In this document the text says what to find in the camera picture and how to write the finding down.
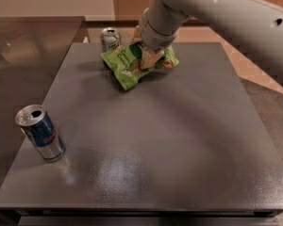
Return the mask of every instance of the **soda can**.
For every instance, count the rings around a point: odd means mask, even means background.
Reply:
[[[63,156],[65,146],[43,106],[29,105],[15,120],[45,161],[54,162]]]
[[[121,35],[115,27],[104,28],[101,33],[103,52],[115,49],[121,45]]]

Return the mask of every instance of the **snack bag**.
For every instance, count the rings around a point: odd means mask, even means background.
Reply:
[[[142,41],[128,46],[119,46],[115,50],[101,54],[107,65],[113,70],[115,77],[120,82],[124,90],[129,90],[139,83],[139,79],[155,69],[173,68],[178,64],[172,46],[163,50],[162,57],[153,67],[144,68],[142,66],[142,53],[147,48]]]

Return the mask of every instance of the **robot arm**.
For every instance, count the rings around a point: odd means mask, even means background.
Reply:
[[[168,47],[191,16],[252,59],[283,86],[283,8],[262,0],[154,0],[140,19],[143,42]]]

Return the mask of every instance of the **gray table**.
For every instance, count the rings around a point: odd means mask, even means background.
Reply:
[[[180,65],[123,92],[100,44],[73,44],[43,105],[67,152],[26,139],[0,209],[283,210],[283,165],[219,43],[175,44]]]

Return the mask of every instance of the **silver can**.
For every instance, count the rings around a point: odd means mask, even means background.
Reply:
[[[104,28],[101,33],[103,52],[115,49],[121,45],[121,35],[115,27]]]
[[[43,106],[29,105],[15,120],[45,161],[54,162],[63,156],[65,146]]]

